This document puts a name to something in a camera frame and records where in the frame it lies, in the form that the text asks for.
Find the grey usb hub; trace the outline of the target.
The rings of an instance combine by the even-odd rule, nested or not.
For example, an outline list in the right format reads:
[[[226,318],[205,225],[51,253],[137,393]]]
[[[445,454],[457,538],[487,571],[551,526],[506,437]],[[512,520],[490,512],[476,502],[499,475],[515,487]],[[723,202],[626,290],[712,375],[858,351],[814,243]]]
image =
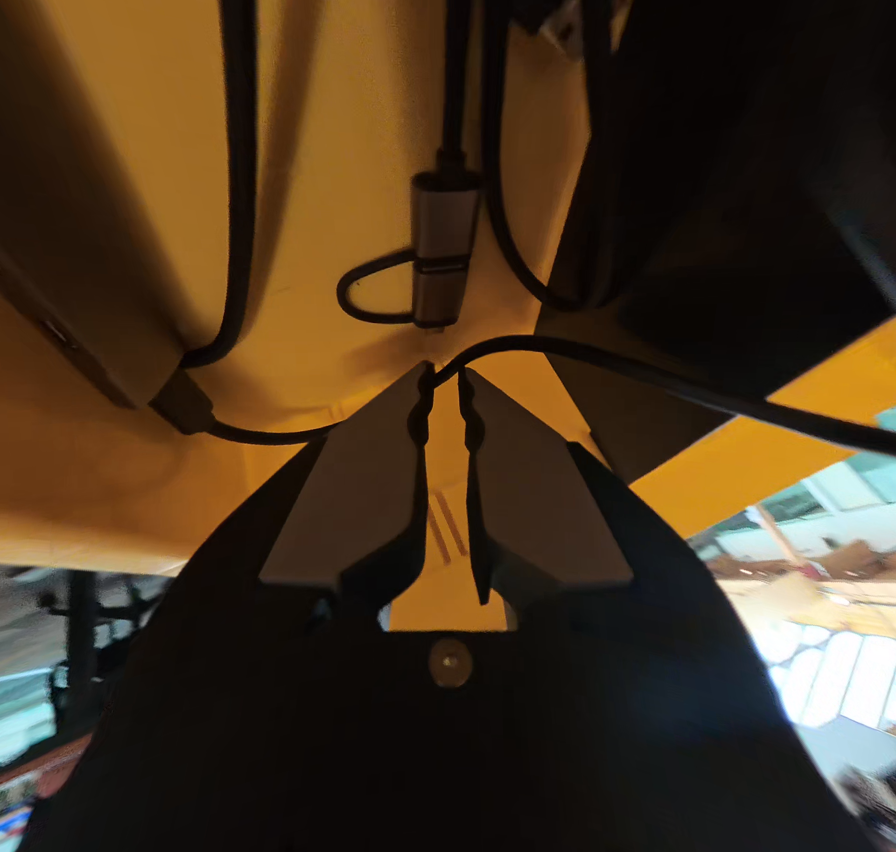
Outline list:
[[[147,408],[186,351],[181,297],[43,0],[1,0],[2,296],[94,387]]]

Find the yellow plastic bin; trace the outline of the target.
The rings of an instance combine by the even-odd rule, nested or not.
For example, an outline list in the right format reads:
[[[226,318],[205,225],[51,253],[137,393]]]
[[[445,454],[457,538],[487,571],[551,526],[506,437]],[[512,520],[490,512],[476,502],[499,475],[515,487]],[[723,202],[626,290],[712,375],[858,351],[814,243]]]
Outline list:
[[[215,0],[43,0],[161,241],[185,341],[223,307],[227,179]],[[539,305],[480,224],[459,324],[443,336],[363,326],[335,301],[339,275],[409,240],[409,178],[439,135],[443,0],[260,0],[261,173],[248,326],[193,373],[219,417],[294,430],[349,415],[422,356],[534,332]],[[513,29],[502,143],[511,230],[543,277],[583,164],[581,67]],[[634,482],[673,526],[697,530],[749,495],[844,459],[835,447],[697,414],[599,370],[505,353],[476,367],[593,452],[631,427],[660,465]],[[894,407],[894,317],[772,398],[870,422]],[[2,564],[174,572],[300,448],[179,435],[119,408],[2,300]]]

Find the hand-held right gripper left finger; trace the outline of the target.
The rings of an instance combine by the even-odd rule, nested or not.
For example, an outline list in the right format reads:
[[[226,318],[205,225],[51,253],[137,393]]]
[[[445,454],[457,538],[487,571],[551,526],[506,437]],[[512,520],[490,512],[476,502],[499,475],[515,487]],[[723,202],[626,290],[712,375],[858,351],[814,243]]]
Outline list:
[[[332,429],[261,568],[380,611],[425,564],[434,365],[421,362]]]

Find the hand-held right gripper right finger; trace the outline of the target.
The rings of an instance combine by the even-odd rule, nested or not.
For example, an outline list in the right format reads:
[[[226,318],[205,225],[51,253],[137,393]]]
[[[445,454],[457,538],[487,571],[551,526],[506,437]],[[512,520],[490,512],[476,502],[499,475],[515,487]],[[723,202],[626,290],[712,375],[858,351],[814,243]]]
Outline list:
[[[474,370],[458,375],[468,453],[469,563],[478,601],[624,587],[633,571],[566,439]]]

